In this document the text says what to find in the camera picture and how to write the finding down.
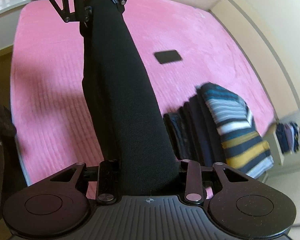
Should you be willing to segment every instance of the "yellow stripe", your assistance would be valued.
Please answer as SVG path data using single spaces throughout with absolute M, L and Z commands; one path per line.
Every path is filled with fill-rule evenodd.
M 242 143 L 244 143 L 246 141 L 249 141 L 249 140 L 257 137 L 258 135 L 259 134 L 258 134 L 257 131 L 253 131 L 253 132 L 244 134 L 242 136 L 239 136 L 237 138 L 231 139 L 229 141 L 223 142 L 222 143 L 222 147 L 223 147 L 223 149 L 231 148 L 231 147 L 237 146 L 239 144 L 242 144 Z
M 235 169 L 241 168 L 244 165 L 246 165 L 249 161 L 251 161 L 253 158 L 257 157 L 260 153 L 266 151 L 269 149 L 269 144 L 267 141 L 262 141 L 255 146 L 249 148 L 248 150 L 244 151 L 243 153 L 228 158 L 226 160 L 227 164 L 230 167 L 233 167 Z

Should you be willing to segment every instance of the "folded striped garment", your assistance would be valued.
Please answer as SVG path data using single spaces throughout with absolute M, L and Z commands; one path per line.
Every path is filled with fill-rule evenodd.
M 202 85 L 200 91 L 217 125 L 227 165 L 253 178 L 271 168 L 269 144 L 256 131 L 246 102 L 213 83 Z

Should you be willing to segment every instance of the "gray stripe on headboard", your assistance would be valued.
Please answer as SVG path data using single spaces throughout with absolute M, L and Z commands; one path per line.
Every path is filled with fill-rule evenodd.
M 284 67 L 280 57 L 278 56 L 278 54 L 275 52 L 274 48 L 272 47 L 272 45 L 270 44 L 270 42 L 268 41 L 268 39 L 265 37 L 265 35 L 262 33 L 262 31 L 258 28 L 258 26 L 254 23 L 254 21 L 245 13 L 244 10 L 242 10 L 240 8 L 239 5 L 237 5 L 235 3 L 235 1 L 233 0 L 228 0 L 242 15 L 243 17 L 245 17 L 245 19 L 252 25 L 252 27 L 256 30 L 256 32 L 259 34 L 259 36 L 262 38 L 262 40 L 264 41 L 264 43 L 267 45 L 267 47 L 269 48 L 269 50 L 271 51 L 272 55 L 274 56 L 275 60 L 277 61 L 277 63 L 279 64 L 281 71 L 283 72 L 288 85 L 290 86 L 290 89 L 292 91 L 292 94 L 296 100 L 297 106 L 300 109 L 300 98 L 298 96 L 298 93 L 296 91 L 296 88 L 294 87 L 292 80 L 286 70 L 286 68 Z
M 234 42 L 237 44 L 238 48 L 239 48 L 239 49 L 241 50 L 241 52 L 243 53 L 244 57 L 246 58 L 246 60 L 247 60 L 248 63 L 250 64 L 250 66 L 251 66 L 251 68 L 253 69 L 254 73 L 256 74 L 256 76 L 257 76 L 257 78 L 258 78 L 258 80 L 259 80 L 259 82 L 260 82 L 260 84 L 261 84 L 261 86 L 262 86 L 264 92 L 266 93 L 266 95 L 267 95 L 267 97 L 268 97 L 268 99 L 269 99 L 269 101 L 270 101 L 270 103 L 271 103 L 271 105 L 272 105 L 272 107 L 273 107 L 273 110 L 274 110 L 274 118 L 275 118 L 276 120 L 278 120 L 279 118 L 278 118 L 277 112 L 276 112 L 276 110 L 275 110 L 275 108 L 274 108 L 274 105 L 273 105 L 273 103 L 272 103 L 272 101 L 271 101 L 271 98 L 270 98 L 270 96 L 269 96 L 269 94 L 268 94 L 268 91 L 267 91 L 267 89 L 265 88 L 265 86 L 264 86 L 264 84 L 263 84 L 263 82 L 262 82 L 262 80 L 261 80 L 261 78 L 260 78 L 258 72 L 256 71 L 254 65 L 253 65 L 252 62 L 250 61 L 248 55 L 244 52 L 244 50 L 241 48 L 240 44 L 237 42 L 237 40 L 235 39 L 235 37 L 231 34 L 231 32 L 227 29 L 227 27 L 219 20 L 219 18 L 218 18 L 211 10 L 208 10 L 208 12 L 209 12 L 210 14 L 212 14 L 212 15 L 215 17 L 215 19 L 223 26 L 223 28 L 227 31 L 227 33 L 228 33 L 228 34 L 230 35 L 230 37 L 234 40 Z

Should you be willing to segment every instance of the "black rectangular object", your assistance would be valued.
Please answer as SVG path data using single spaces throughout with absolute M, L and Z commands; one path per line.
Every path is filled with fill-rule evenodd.
M 165 64 L 165 63 L 182 60 L 182 57 L 175 49 L 155 52 L 154 56 L 159 61 L 160 64 Z

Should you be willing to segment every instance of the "purple garment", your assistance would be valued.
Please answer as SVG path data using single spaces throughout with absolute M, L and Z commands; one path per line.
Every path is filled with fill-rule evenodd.
M 293 141 L 293 135 L 292 135 L 292 132 L 291 132 L 291 126 L 289 124 L 284 125 L 284 132 L 285 132 L 286 137 L 287 137 L 289 150 L 291 151 L 293 149 L 293 142 L 292 142 Z

